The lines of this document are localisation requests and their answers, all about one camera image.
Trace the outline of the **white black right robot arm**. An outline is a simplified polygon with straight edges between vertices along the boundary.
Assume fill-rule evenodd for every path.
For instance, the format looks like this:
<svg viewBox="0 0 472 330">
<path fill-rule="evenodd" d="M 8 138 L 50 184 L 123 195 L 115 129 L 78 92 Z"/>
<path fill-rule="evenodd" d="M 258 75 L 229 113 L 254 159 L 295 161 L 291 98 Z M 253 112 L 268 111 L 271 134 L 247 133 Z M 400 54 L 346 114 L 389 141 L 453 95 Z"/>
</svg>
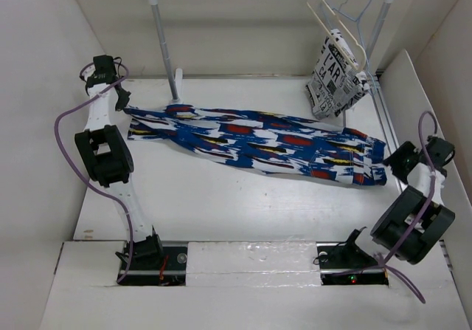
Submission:
<svg viewBox="0 0 472 330">
<path fill-rule="evenodd" d="M 423 148 L 406 141 L 383 161 L 406 187 L 371 230 L 376 244 L 409 264 L 425 258 L 455 219 L 441 198 L 454 154 L 452 143 L 429 136 Z"/>
</svg>

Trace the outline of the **blue red white patterned trousers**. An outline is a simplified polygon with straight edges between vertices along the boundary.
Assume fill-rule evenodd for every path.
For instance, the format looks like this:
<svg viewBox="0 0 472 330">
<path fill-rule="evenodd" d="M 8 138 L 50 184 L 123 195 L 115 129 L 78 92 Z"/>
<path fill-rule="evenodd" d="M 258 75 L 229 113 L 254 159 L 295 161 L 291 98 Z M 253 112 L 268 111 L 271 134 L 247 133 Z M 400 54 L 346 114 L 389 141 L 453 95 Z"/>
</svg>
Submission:
<svg viewBox="0 0 472 330">
<path fill-rule="evenodd" d="M 201 157 L 265 174 L 383 186 L 385 142 L 352 128 L 265 111 L 173 104 L 127 107 L 128 139 L 169 140 Z"/>
</svg>

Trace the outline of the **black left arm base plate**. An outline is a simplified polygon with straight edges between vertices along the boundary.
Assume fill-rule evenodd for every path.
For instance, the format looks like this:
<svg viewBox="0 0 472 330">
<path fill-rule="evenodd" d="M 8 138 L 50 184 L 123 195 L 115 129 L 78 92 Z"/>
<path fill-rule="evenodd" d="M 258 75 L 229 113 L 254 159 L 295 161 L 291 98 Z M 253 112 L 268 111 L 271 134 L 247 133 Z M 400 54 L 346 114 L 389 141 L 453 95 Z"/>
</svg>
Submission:
<svg viewBox="0 0 472 330">
<path fill-rule="evenodd" d="M 120 260 L 117 283 L 120 286 L 185 286 L 188 243 L 164 243 L 164 256 L 160 261 L 139 260 L 132 257 L 126 271 L 128 258 L 123 252 L 116 252 Z"/>
</svg>

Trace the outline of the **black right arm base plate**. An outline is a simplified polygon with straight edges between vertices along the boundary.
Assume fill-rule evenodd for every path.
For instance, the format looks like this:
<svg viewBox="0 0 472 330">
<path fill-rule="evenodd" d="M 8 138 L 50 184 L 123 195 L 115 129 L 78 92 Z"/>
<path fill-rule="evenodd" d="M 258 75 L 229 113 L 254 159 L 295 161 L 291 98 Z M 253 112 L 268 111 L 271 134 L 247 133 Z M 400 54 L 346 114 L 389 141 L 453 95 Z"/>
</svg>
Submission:
<svg viewBox="0 0 472 330">
<path fill-rule="evenodd" d="M 313 264 L 319 268 L 322 286 L 388 286 L 385 271 L 356 244 L 320 242 Z"/>
</svg>

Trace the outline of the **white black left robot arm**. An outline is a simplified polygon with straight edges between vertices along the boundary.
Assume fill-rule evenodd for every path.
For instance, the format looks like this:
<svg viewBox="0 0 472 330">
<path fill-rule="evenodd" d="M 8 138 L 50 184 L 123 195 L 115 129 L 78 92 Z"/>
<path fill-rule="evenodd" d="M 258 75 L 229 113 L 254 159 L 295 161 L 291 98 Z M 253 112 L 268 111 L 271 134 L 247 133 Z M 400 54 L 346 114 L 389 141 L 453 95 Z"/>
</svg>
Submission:
<svg viewBox="0 0 472 330">
<path fill-rule="evenodd" d="M 117 58 L 99 55 L 81 71 L 92 102 L 86 126 L 74 136 L 74 142 L 89 179 L 111 197 L 125 226 L 129 241 L 117 256 L 129 269 L 158 269 L 165 260 L 162 242 L 139 204 L 131 178 L 131 152 L 112 123 L 113 113 L 122 111 L 131 95 L 121 85 L 118 67 Z"/>
</svg>

